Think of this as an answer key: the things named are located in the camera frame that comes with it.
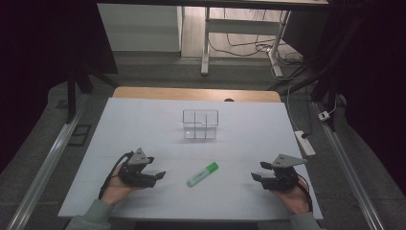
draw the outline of transparent container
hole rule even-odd
[[[218,127],[218,111],[215,109],[183,110],[184,137],[187,139],[214,139]]]

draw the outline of gray fabric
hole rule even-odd
[[[291,216],[290,222],[294,230],[321,229],[312,213]]]
[[[67,230],[93,229],[109,230],[111,228],[108,217],[113,206],[104,203],[99,199],[93,201],[92,206],[83,216],[75,216],[67,226]]]
[[[83,216],[76,216],[72,218],[67,226],[67,230],[109,230],[111,228],[108,222],[108,217],[113,211],[113,206],[104,203],[101,200],[95,199],[92,206],[87,213]],[[314,219],[312,213],[302,215],[294,215],[290,217],[293,230],[315,230],[321,229]]]

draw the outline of human hand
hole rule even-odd
[[[305,188],[307,185],[299,177],[299,183]],[[271,191],[276,195],[286,206],[286,208],[293,214],[304,214],[309,212],[307,197],[304,192],[295,186],[293,189],[288,191]]]
[[[118,177],[119,170],[122,167],[120,165],[113,172],[111,179],[101,197],[101,200],[112,206],[116,205],[120,201],[124,200],[133,191],[142,190],[144,188],[129,187],[125,185],[122,180]]]

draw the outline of cable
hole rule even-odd
[[[289,120],[292,123],[293,127],[295,127],[297,131],[299,131],[298,127],[296,126],[295,122],[292,119],[292,114],[290,113],[290,105],[289,105],[290,87],[292,86],[290,85],[289,88],[287,89],[287,112],[289,113]]]
[[[248,55],[239,55],[239,54],[236,54],[236,53],[232,53],[232,52],[229,52],[229,51],[225,51],[225,50],[218,50],[218,49],[216,49],[213,45],[212,45],[212,42],[209,40],[209,44],[210,44],[210,47],[212,47],[215,51],[218,51],[218,52],[222,52],[222,53],[226,53],[226,54],[230,54],[230,55],[234,55],[234,56],[238,56],[238,57],[249,57],[249,56],[252,56],[252,55],[254,55],[254,54],[257,54],[257,53],[259,53],[260,52],[260,50],[256,50],[254,53],[252,53],[252,54],[248,54]]]
[[[312,132],[313,132],[313,122],[311,119],[311,115],[310,115],[310,109],[308,106],[308,98],[307,98],[307,86],[304,88],[304,94],[305,94],[305,105],[307,107],[307,116],[308,116],[308,120],[310,121],[310,131],[307,133],[302,134],[302,138],[306,138],[307,136],[309,136]]]
[[[293,77],[295,75],[300,75],[306,69],[307,69],[307,66],[305,66],[304,64],[301,64],[295,71],[293,71],[293,73],[289,77]]]
[[[288,55],[293,55],[293,54],[299,54],[299,52],[290,52],[284,55],[284,58],[281,57],[281,54],[279,51],[277,51],[277,59],[281,61],[284,65],[295,65],[295,64],[302,64],[303,60],[302,59],[292,59],[289,60],[287,58]]]
[[[295,77],[295,78],[292,78],[292,76],[294,76],[295,74],[296,74],[296,72],[300,69],[300,68],[302,68],[302,67],[305,67],[303,64],[301,65],[301,66],[299,66],[289,77],[287,77],[287,78],[278,78],[276,75],[275,75],[275,72],[274,72],[274,66],[277,64],[277,62],[275,62],[275,63],[273,63],[272,64],[272,68],[271,68],[271,74],[272,74],[272,77],[274,77],[274,79],[276,79],[276,80],[279,80],[279,81],[289,81],[289,80],[296,80],[296,79],[302,79],[303,77]]]
[[[258,16],[258,12],[259,12],[259,10],[257,10],[257,9],[250,9],[250,10],[249,10],[249,12],[253,12],[253,11],[255,11],[255,14],[254,14],[253,19],[251,19],[251,20],[256,19],[256,18],[257,18],[257,16]]]
[[[108,182],[110,182],[110,179],[113,178],[112,174],[113,172],[116,170],[117,166],[119,166],[120,162],[122,162],[122,160],[125,157],[129,157],[131,155],[132,152],[128,152],[126,154],[124,154],[122,157],[120,157],[120,159],[116,162],[116,164],[114,165],[113,169],[111,170],[111,172],[108,174],[108,176],[105,178],[104,183],[101,186],[101,191],[99,192],[99,199],[102,198],[102,195],[104,194],[105,189],[107,189],[108,186]]]
[[[333,108],[328,114],[334,112],[334,110],[335,110],[336,107],[337,107],[337,100],[335,100],[335,102],[334,102],[334,108]]]
[[[253,18],[252,20],[254,20],[254,19],[257,18],[258,12],[259,12],[259,10],[256,10],[256,14],[255,14],[255,16],[254,16],[254,18]],[[265,19],[265,15],[266,15],[266,10],[263,12],[262,21]],[[227,11],[226,11],[225,8],[223,8],[223,17],[224,17],[224,19],[228,18],[228,14],[227,14]],[[252,45],[252,44],[255,45],[255,48],[256,48],[257,52],[255,52],[255,53],[253,53],[253,54],[249,54],[249,55],[238,55],[238,54],[235,54],[235,53],[232,53],[232,52],[229,52],[229,51],[225,51],[225,50],[217,50],[217,51],[219,51],[219,52],[227,53],[227,54],[230,54],[230,55],[235,55],[235,56],[238,56],[238,57],[247,57],[247,56],[251,56],[251,55],[257,54],[258,52],[264,52],[264,51],[263,51],[264,49],[269,48],[269,47],[272,48],[272,45],[271,45],[271,44],[262,43],[262,42],[275,41],[275,39],[268,39],[268,40],[258,41],[259,35],[257,35],[256,41],[254,41],[254,42],[246,42],[246,43],[232,44],[231,41],[230,41],[229,34],[226,34],[226,36],[227,36],[227,41],[228,41],[229,45],[232,46],[232,47],[235,47],[235,46],[243,46],[243,45]]]
[[[281,14],[280,14],[280,22],[282,23],[282,14],[283,14],[283,11],[281,11]]]
[[[308,186],[307,180],[305,180],[304,177],[302,177],[300,174],[298,174],[298,176],[304,181],[307,189],[305,189],[305,187],[301,183],[299,183],[299,181],[296,185],[299,187],[299,189],[302,190],[302,192],[304,192],[304,195],[307,198],[308,211],[311,213],[311,212],[313,212],[313,200],[311,199],[311,196],[310,196],[310,187]]]

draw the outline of white tabletop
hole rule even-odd
[[[185,109],[218,110],[216,138],[184,139]],[[301,157],[284,103],[139,99],[109,99],[58,215],[83,215],[116,161],[137,148],[155,157],[143,173],[167,173],[154,188],[137,191],[118,204],[112,217],[269,220],[290,215],[251,176],[272,176],[259,162],[272,163],[280,153]],[[189,188],[187,179],[214,161],[218,170]],[[314,217],[322,219],[305,165],[295,169],[309,182]]]

